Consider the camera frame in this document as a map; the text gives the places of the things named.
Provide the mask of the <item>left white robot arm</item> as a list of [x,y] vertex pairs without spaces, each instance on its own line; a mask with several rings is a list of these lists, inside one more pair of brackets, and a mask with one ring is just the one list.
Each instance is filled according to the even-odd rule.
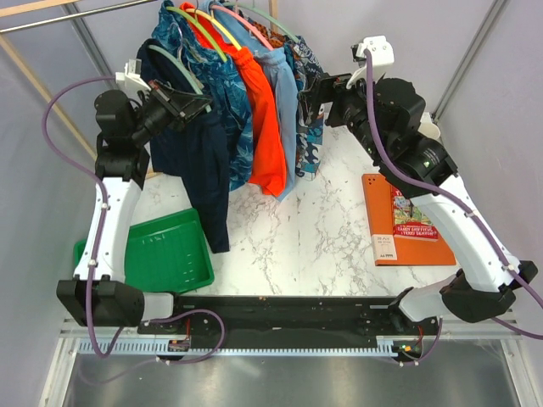
[[138,106],[121,90],[94,101],[100,128],[90,173],[95,206],[80,262],[69,280],[59,281],[56,294],[80,326],[134,327],[156,319],[166,332],[177,333],[187,319],[172,292],[146,293],[126,283],[126,245],[148,169],[146,144],[168,127],[184,129],[211,99],[159,81],[144,84],[139,94]]

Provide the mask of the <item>navy blue shorts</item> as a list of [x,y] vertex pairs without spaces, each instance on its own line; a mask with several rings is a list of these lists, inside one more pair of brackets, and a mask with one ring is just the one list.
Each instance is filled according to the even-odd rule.
[[229,153],[217,109],[206,109],[183,131],[166,128],[150,141],[150,150],[155,171],[182,179],[211,251],[227,252]]

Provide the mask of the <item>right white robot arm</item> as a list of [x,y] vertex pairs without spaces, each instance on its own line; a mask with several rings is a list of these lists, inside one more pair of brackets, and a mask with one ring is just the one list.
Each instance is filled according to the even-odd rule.
[[320,74],[299,94],[306,121],[330,103],[330,127],[346,126],[392,186],[426,215],[456,257],[459,270],[426,287],[409,287],[390,305],[390,327],[405,334],[419,321],[452,314],[477,323],[501,323],[519,288],[528,289],[536,265],[520,260],[498,241],[470,201],[455,162],[439,142],[418,129],[425,100],[399,78],[359,80]]

